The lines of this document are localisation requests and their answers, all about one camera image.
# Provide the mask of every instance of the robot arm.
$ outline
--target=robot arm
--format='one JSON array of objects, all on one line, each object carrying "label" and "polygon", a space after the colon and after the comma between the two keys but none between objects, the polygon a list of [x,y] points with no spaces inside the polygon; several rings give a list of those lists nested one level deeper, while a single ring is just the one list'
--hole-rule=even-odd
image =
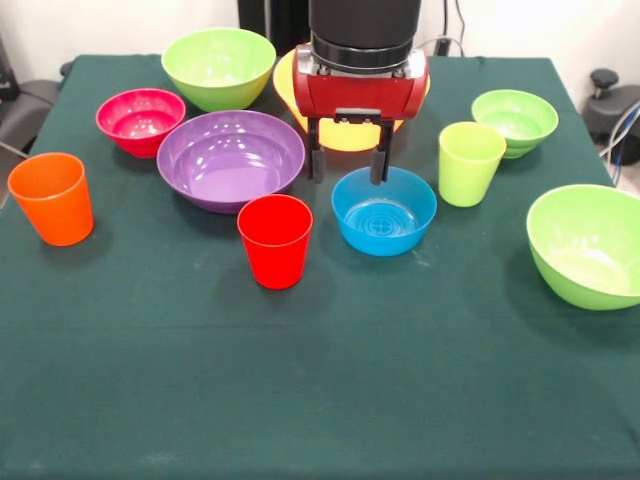
[{"label": "robot arm", "polygon": [[413,118],[427,88],[428,65],[412,49],[421,0],[309,0],[311,43],[296,49],[293,83],[309,119],[309,177],[324,172],[321,118],[374,123],[380,141],[371,182],[387,180],[395,120]]}]

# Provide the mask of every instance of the yellow bowl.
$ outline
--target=yellow bowl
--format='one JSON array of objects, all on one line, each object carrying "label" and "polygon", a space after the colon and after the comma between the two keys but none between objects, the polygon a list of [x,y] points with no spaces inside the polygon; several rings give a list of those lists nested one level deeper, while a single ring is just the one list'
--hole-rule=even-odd
[{"label": "yellow bowl", "polygon": [[[293,57],[295,50],[291,50],[278,62],[273,70],[273,85],[276,92],[289,107],[296,121],[307,132],[307,117],[303,117],[298,110],[293,94]],[[425,96],[431,86],[431,78],[427,78]],[[394,131],[398,130],[404,122],[397,120]],[[320,120],[320,145],[342,152],[360,152],[369,150],[378,145],[380,140],[380,127],[372,124],[354,125],[350,123],[335,123],[330,118]]]}]

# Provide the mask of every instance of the green tablecloth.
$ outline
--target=green tablecloth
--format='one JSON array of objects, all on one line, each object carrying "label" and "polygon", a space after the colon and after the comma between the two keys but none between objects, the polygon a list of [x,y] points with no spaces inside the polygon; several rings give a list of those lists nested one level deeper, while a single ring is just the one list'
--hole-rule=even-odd
[{"label": "green tablecloth", "polygon": [[[439,201],[397,258],[341,239],[331,189],[369,156],[332,153],[324,183],[293,186],[315,215],[306,274],[270,292],[234,217],[192,206],[95,126],[118,91],[173,89],[159,58],[80,57],[34,151],[85,161],[95,231],[56,249],[13,200],[0,214],[0,477],[639,475],[640,311],[565,304],[527,247],[538,195],[609,184],[582,120],[546,59],[430,65],[392,163],[434,187],[439,131],[487,89],[542,95],[560,126],[478,207]],[[292,122],[271,86],[252,108]]]}]

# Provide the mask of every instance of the cup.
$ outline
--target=cup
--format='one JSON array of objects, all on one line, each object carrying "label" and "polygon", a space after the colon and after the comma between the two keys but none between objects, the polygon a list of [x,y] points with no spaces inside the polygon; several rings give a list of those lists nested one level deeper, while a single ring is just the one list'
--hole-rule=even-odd
[{"label": "cup", "polygon": [[84,165],[68,153],[43,153],[20,162],[7,186],[45,243],[66,247],[93,229]]},{"label": "cup", "polygon": [[438,191],[456,207],[482,201],[507,149],[493,128],[475,122],[458,122],[440,132]]},{"label": "cup", "polygon": [[302,200],[281,194],[256,198],[242,207],[237,222],[256,282],[281,290],[302,278],[313,225]]}]

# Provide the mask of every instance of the lime green bowl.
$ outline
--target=lime green bowl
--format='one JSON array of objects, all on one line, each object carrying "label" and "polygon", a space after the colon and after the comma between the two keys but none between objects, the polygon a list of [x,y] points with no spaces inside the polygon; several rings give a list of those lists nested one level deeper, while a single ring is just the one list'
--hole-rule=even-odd
[{"label": "lime green bowl", "polygon": [[274,46],[262,35],[211,28],[175,40],[162,55],[162,68],[191,103],[214,112],[251,105],[275,60]]},{"label": "lime green bowl", "polygon": [[640,304],[640,198],[559,187],[533,202],[527,233],[540,274],[565,301],[588,310]]},{"label": "lime green bowl", "polygon": [[473,119],[495,128],[507,141],[503,158],[520,158],[558,127],[558,112],[546,100],[519,90],[491,90],[471,105]]}]

